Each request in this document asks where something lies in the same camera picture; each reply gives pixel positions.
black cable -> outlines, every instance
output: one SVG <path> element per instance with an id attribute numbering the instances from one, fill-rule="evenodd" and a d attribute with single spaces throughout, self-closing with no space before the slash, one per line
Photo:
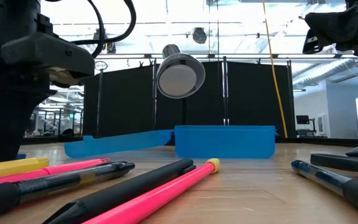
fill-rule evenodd
<path id="1" fill-rule="evenodd" d="M 134 3 L 132 2 L 132 0 L 124 0 L 124 2 L 128 7 L 129 12 L 131 13 L 131 23 L 129 24 L 129 27 L 123 34 L 121 34 L 117 37 L 104 39 L 103 43 L 119 42 L 121 40 L 124 40 L 134 30 L 134 27 L 136 25 L 136 11 L 135 11 L 135 7 L 134 7 Z M 98 19 L 98 22 L 99 22 L 99 27 L 104 27 L 104 24 L 103 24 L 103 22 L 101 22 L 101 19 L 100 19 L 100 21 Z M 104 32 L 103 32 L 103 35 L 102 35 L 102 33 L 100 33 L 100 37 L 104 38 Z M 76 40 L 76 41 L 73 41 L 72 43 L 74 43 L 76 45 L 99 44 L 99 41 L 100 41 L 100 39 L 99 40 Z"/>
<path id="2" fill-rule="evenodd" d="M 103 50 L 103 45 L 104 45 L 104 41 L 105 41 L 105 39 L 104 39 L 105 30 L 104 30 L 102 16 L 100 15 L 98 8 L 93 4 L 92 0 L 88 0 L 88 2 L 91 4 L 94 12 L 96 13 L 96 17 L 98 18 L 98 23 L 99 23 L 99 40 L 95 40 L 96 41 L 95 44 L 98 44 L 98 45 L 96 46 L 96 49 L 92 53 L 92 57 L 96 58 L 100 54 L 100 52 L 102 52 L 102 50 Z"/>

wooden table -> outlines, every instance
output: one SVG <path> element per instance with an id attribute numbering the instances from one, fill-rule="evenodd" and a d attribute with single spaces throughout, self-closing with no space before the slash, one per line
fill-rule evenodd
<path id="1" fill-rule="evenodd" d="M 345 147 L 277 144 L 271 159 L 222 159 L 220 173 L 202 180 L 144 223 L 358 224 L 356 208 L 333 192 L 296 175 L 290 165 L 295 159 L 310 161 L 311 153 L 344 154 L 348 150 Z M 64 154 L 63 144 L 22 146 L 20 153 L 26 153 L 27 157 L 48 156 L 51 165 L 75 161 Z M 136 168 L 123 178 L 17 208 L 0 216 L 0 223 L 42 223 L 76 198 L 179 159 L 173 147 L 117 152 L 108 157 L 113 161 L 135 162 Z M 195 160 L 196 165 L 203 162 Z"/>

wall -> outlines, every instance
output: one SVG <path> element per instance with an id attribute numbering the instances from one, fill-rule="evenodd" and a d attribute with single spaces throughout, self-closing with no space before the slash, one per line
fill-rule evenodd
<path id="1" fill-rule="evenodd" d="M 358 138 L 358 85 L 328 84 L 327 98 L 331 137 Z"/>
<path id="2" fill-rule="evenodd" d="M 318 128 L 317 117 L 325 115 L 325 129 L 327 137 L 331 137 L 328 113 L 328 100 L 326 82 L 318 83 L 318 86 L 308 86 L 305 92 L 294 92 L 294 105 L 296 115 L 308 115 L 310 119 L 315 119 L 316 129 Z M 297 124 L 296 129 L 313 129 L 312 124 Z"/>

